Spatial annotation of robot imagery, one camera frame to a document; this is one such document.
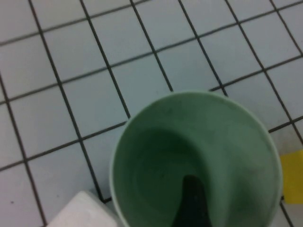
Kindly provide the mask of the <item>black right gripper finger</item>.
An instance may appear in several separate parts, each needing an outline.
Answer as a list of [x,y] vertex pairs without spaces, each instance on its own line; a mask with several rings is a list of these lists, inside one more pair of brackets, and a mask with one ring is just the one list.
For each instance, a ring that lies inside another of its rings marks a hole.
[[201,180],[186,175],[182,183],[180,206],[172,223],[173,227],[211,227],[205,189]]

